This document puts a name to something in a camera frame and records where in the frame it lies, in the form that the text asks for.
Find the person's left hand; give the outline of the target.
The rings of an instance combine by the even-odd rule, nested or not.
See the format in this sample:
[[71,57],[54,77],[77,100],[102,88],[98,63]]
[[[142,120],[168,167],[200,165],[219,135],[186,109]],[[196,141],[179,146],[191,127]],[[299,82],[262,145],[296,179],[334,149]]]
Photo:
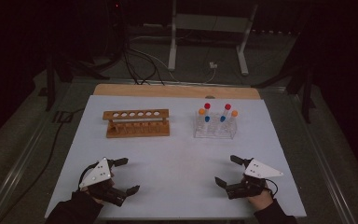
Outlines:
[[89,190],[86,189],[86,190],[83,191],[83,192],[85,192],[86,194],[88,194],[94,202],[96,202],[96,203],[98,203],[98,204],[103,204],[103,203],[104,203],[103,200],[97,199],[97,198],[95,198],[94,196],[92,196],[92,195],[90,194],[90,191],[89,191]]

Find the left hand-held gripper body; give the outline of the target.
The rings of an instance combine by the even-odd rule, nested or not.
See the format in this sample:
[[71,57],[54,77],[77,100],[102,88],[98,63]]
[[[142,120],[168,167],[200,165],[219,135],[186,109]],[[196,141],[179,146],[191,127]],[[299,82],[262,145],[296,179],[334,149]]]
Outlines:
[[126,192],[115,189],[110,185],[111,169],[107,158],[89,165],[79,179],[79,188],[87,188],[92,196],[104,202],[121,206],[127,198]]

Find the black stand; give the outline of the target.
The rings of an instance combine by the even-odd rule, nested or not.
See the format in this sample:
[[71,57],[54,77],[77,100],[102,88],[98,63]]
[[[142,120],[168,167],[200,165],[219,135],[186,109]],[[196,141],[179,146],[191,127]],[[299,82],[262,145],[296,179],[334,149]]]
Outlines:
[[285,90],[288,94],[298,94],[299,91],[302,91],[301,115],[307,123],[310,123],[311,89],[313,80],[313,67],[310,64],[294,65],[285,71],[280,72],[277,76],[252,85],[252,88],[264,89],[287,77],[290,77],[291,79],[286,85]]
[[71,82],[74,78],[71,68],[74,67],[90,77],[100,80],[107,80],[107,77],[100,75],[85,64],[74,59],[68,54],[60,51],[48,52],[46,55],[46,74],[47,86],[41,91],[42,95],[47,96],[46,110],[49,111],[56,101],[56,82],[57,77],[61,82]]

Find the wooden test tube rack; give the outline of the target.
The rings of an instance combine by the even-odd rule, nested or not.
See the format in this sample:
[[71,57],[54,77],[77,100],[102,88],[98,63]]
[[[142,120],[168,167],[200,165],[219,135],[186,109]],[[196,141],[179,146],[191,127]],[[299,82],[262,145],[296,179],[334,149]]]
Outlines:
[[104,111],[107,138],[169,136],[168,109]]

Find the person's right hand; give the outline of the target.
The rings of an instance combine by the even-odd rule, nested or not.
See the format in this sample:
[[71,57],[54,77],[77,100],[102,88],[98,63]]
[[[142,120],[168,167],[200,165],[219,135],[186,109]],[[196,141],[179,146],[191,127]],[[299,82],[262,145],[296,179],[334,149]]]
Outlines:
[[267,190],[263,190],[259,195],[248,197],[247,200],[256,211],[263,210],[273,203],[272,196]]

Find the white metal stand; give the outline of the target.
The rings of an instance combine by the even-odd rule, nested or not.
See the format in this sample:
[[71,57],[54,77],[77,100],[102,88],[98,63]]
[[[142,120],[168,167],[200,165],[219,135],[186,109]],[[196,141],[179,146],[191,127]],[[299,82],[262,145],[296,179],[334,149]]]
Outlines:
[[242,41],[236,46],[236,54],[241,74],[249,75],[248,65],[244,56],[244,50],[251,33],[255,13],[258,4],[251,4],[249,13],[245,17],[229,17],[198,14],[184,14],[177,11],[177,0],[172,0],[172,32],[171,45],[168,60],[168,70],[174,71],[176,66],[178,29],[197,31],[216,31],[242,34]]

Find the metal floor rail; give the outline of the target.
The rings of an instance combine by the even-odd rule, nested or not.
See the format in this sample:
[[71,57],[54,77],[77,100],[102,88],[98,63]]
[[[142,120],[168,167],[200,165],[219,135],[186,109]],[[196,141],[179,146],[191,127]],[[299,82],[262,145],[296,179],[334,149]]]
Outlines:
[[348,207],[347,201],[342,193],[342,190],[335,179],[333,171],[320,147],[319,143],[316,141],[315,135],[310,129],[309,124],[305,121],[301,113],[301,102],[299,98],[295,95],[288,96],[294,110],[296,111],[296,116],[299,118],[299,122],[302,126],[302,129],[305,131],[308,141],[310,142],[310,151],[313,154],[319,172],[321,173],[324,183],[330,194],[335,208],[337,209],[338,215],[341,219],[342,224],[357,224],[351,209]]
[[238,94],[240,98],[257,98],[262,91],[285,92],[285,87],[256,88],[250,86],[235,86],[221,84],[179,83],[153,81],[151,84],[134,84],[127,79],[100,80],[75,78],[74,83],[90,84],[94,86],[96,95],[171,95],[173,97],[204,97],[213,95],[215,98],[226,94]]
[[22,150],[20,156],[14,162],[13,166],[7,173],[6,178],[4,179],[3,184],[0,187],[0,216],[3,214],[4,210],[7,207],[7,202],[10,200],[14,189],[17,187],[18,183],[21,180],[22,174],[25,171],[26,165],[29,163],[34,150],[36,149],[36,144],[39,142],[45,127],[48,125],[48,120],[41,120],[31,137],[29,138],[27,145]]

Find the white table mat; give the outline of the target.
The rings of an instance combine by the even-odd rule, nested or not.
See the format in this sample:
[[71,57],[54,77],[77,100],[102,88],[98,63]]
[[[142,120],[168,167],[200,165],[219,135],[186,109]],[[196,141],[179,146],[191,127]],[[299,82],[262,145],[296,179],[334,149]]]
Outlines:
[[[274,182],[283,211],[306,214],[296,183],[282,151],[266,104],[262,100],[233,100],[238,111],[237,132],[231,139],[196,138],[196,112],[204,105],[196,98],[116,97],[92,95],[76,131],[49,207],[70,198],[83,170],[101,158],[128,159],[114,169],[119,189],[139,191],[117,207],[106,205],[102,219],[226,219],[251,217],[253,208],[243,199],[230,200],[214,180],[241,181],[243,167],[230,156],[254,158],[279,171]],[[109,139],[103,112],[167,108],[170,135]]]

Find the dark equipment tower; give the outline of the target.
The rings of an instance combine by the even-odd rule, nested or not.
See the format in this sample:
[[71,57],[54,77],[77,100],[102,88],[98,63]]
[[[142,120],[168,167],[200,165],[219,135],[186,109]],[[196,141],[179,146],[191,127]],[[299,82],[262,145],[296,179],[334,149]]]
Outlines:
[[107,14],[107,40],[104,55],[113,63],[121,58],[127,43],[127,24],[121,0],[104,0]]

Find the clear plastic test tube rack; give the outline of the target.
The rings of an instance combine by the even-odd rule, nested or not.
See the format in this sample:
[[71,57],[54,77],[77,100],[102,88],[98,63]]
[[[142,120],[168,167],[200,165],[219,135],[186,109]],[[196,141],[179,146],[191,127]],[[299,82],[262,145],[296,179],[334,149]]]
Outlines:
[[237,132],[237,121],[234,126],[229,124],[230,115],[226,117],[224,127],[219,129],[220,117],[219,113],[210,113],[210,122],[207,129],[204,129],[203,125],[198,121],[198,112],[194,118],[194,132],[195,138],[219,138],[219,139],[233,139]]

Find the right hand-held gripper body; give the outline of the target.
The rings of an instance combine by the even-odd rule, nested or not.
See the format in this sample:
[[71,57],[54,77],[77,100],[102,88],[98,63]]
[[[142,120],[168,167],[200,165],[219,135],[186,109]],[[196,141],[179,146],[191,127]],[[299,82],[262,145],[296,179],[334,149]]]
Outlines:
[[255,159],[244,159],[244,165],[241,166],[244,167],[242,181],[225,188],[230,200],[259,195],[267,188],[268,178],[283,176],[283,172]]

